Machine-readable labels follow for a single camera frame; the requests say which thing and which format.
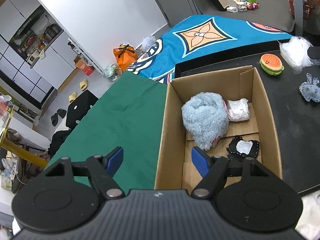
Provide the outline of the clear plastic bag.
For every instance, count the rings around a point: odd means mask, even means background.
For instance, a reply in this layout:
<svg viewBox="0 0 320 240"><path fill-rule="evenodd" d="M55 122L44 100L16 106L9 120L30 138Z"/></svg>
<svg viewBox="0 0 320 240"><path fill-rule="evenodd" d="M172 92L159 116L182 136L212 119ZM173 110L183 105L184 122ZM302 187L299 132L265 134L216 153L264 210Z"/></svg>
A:
<svg viewBox="0 0 320 240"><path fill-rule="evenodd" d="M306 38L293 36L288 42L279 42L281 57L292 68L295 74L300 74L306 67L319 66L319 60L308 57L309 47L313 46Z"/></svg>

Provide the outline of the black white pouch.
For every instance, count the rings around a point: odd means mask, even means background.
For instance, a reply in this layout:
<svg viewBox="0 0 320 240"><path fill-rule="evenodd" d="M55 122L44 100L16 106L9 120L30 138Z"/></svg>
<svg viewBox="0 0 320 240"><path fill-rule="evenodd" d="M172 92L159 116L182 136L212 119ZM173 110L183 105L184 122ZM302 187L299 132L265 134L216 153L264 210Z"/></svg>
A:
<svg viewBox="0 0 320 240"><path fill-rule="evenodd" d="M260 142L257 140L244 140L242 136L235 136L226 148L229 156L242 158L257 158L260 151Z"/></svg>

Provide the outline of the small blue-grey fabric toy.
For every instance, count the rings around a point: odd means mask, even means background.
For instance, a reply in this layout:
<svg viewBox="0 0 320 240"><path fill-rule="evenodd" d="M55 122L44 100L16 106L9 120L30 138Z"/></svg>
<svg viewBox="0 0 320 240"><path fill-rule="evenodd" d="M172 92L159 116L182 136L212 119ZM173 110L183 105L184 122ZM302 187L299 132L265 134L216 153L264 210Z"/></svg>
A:
<svg viewBox="0 0 320 240"><path fill-rule="evenodd" d="M306 81L299 87L299 92L307 101L320 102L319 78L312 77L310 73L306 74Z"/></svg>

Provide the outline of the brown cardboard box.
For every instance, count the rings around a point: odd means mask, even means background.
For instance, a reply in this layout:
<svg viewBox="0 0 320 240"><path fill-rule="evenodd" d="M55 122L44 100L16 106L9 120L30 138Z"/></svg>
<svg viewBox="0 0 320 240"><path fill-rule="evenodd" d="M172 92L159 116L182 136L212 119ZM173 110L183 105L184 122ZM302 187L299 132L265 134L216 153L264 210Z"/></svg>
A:
<svg viewBox="0 0 320 240"><path fill-rule="evenodd" d="M214 136L206 146L208 154L226 157L226 148L237 135L244 141L257 140L260 143L257 160L282 178L279 141L267 92L257 68L244 66L180 77L168 84L155 189L190 192L201 180L191 161L191 150L197 143L183 123L186 115L182 107L193 96L205 92L221 96L216 104L201 100L192 111L209 111L204 119L210 124L195 121L204 132ZM227 103L240 99L248 100L249 119L229 121Z"/></svg>

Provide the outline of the grey fluffy plush toy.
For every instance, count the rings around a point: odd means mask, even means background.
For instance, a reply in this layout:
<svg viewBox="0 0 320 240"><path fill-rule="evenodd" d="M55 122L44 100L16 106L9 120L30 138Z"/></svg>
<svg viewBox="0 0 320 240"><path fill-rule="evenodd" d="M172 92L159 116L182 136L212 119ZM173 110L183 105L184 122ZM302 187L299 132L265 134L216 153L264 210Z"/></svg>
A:
<svg viewBox="0 0 320 240"><path fill-rule="evenodd" d="M196 145L202 150L210 150L228 131L227 108L220 94L196 94L181 110L185 129L191 133Z"/></svg>

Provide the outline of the white cloth packet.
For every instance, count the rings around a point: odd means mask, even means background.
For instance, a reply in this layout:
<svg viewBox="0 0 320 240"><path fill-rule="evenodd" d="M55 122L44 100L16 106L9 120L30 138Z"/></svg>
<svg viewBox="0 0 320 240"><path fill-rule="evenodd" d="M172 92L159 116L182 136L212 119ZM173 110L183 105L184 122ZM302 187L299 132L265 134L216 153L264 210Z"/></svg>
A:
<svg viewBox="0 0 320 240"><path fill-rule="evenodd" d="M240 100L227 101L228 118L231 122L247 121L250 117L248 100L242 98Z"/></svg>

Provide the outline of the hamburger plush toy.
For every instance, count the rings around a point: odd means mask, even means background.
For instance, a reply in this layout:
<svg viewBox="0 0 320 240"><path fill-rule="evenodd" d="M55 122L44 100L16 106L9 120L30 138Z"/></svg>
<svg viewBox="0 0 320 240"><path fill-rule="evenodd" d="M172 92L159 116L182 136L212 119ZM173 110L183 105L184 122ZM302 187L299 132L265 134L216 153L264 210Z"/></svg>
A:
<svg viewBox="0 0 320 240"><path fill-rule="evenodd" d="M274 54L263 54L259 63L261 68L269 75L280 75L285 69L280 58Z"/></svg>

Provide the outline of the white side table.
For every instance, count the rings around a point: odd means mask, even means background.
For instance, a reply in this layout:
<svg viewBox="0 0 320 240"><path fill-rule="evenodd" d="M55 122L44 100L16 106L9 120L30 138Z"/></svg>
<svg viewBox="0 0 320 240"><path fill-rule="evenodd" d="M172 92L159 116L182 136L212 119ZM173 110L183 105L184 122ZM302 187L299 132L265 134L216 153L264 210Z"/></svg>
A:
<svg viewBox="0 0 320 240"><path fill-rule="evenodd" d="M295 35L302 36L303 31L319 35L319 0L312 0L312 7L309 10L309 18L304 19L303 0L293 0L293 14L295 18Z"/></svg>

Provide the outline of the black dice stool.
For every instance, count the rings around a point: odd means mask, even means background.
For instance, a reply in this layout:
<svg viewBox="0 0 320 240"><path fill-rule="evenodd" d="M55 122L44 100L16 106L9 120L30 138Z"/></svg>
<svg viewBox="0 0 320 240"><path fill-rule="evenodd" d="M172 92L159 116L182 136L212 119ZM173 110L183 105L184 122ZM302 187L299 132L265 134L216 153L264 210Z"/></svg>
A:
<svg viewBox="0 0 320 240"><path fill-rule="evenodd" d="M69 106L66 115L66 126L73 130L95 105L98 98L89 90L82 92Z"/></svg>

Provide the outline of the black shallow tray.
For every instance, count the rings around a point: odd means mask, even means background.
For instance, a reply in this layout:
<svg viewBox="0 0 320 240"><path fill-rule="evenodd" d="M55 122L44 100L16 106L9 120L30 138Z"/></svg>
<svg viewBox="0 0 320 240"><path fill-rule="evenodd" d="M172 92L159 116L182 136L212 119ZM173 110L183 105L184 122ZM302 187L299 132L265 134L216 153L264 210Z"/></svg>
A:
<svg viewBox="0 0 320 240"><path fill-rule="evenodd" d="M283 178L304 192L319 185L319 103L307 102L299 92L306 75L319 77L319 66L300 74L284 64L278 76L270 76L259 64L264 53L280 55L279 42L269 41L210 53L175 66L176 77L252 65L259 71L271 104L280 144Z"/></svg>

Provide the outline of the yellow slipper far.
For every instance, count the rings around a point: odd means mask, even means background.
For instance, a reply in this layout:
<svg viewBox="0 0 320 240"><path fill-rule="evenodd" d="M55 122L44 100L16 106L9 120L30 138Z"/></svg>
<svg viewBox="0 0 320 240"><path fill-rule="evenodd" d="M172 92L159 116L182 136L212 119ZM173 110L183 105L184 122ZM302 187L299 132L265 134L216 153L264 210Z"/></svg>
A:
<svg viewBox="0 0 320 240"><path fill-rule="evenodd" d="M87 79L82 80L82 81L79 83L79 86L80 86L80 90L81 90L81 91L86 90L87 87L88 87L88 81L87 81Z"/></svg>

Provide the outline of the orange cardboard carton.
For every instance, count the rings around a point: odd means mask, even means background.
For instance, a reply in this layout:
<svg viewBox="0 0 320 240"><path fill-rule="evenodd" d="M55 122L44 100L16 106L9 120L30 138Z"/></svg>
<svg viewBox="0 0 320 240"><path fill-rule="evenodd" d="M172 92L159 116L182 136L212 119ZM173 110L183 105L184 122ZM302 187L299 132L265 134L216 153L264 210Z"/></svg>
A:
<svg viewBox="0 0 320 240"><path fill-rule="evenodd" d="M76 56L73 61L76 68L79 68L86 76L90 76L94 72L94 68L86 63L80 56Z"/></svg>

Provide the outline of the orange gift bag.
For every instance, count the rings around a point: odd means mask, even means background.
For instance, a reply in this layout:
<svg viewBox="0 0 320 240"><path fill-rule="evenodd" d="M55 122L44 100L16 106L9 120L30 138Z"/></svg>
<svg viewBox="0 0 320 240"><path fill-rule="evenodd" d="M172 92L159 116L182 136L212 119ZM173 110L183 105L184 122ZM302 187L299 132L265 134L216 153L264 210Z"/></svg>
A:
<svg viewBox="0 0 320 240"><path fill-rule="evenodd" d="M124 72L129 65L138 60L135 49L129 44L114 48L113 54L118 67Z"/></svg>

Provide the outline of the blue patterned blanket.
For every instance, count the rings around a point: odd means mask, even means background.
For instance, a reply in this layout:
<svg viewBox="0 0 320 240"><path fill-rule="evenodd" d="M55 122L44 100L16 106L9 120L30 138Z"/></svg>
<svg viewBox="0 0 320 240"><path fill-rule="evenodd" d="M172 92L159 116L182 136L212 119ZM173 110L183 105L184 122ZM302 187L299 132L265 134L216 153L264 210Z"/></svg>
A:
<svg viewBox="0 0 320 240"><path fill-rule="evenodd" d="M127 71L169 83L183 61L242 46L286 40L291 35L267 25L221 16L194 15L163 34Z"/></svg>

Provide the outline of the white kitchen cabinet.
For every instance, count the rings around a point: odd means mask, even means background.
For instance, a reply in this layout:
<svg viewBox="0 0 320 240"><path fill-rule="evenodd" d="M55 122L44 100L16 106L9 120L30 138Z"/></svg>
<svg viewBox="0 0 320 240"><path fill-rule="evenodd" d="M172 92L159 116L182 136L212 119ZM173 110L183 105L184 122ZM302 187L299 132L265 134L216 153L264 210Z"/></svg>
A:
<svg viewBox="0 0 320 240"><path fill-rule="evenodd" d="M1 36L30 69L58 91L76 74L69 35L38 0L1 2Z"/></svg>

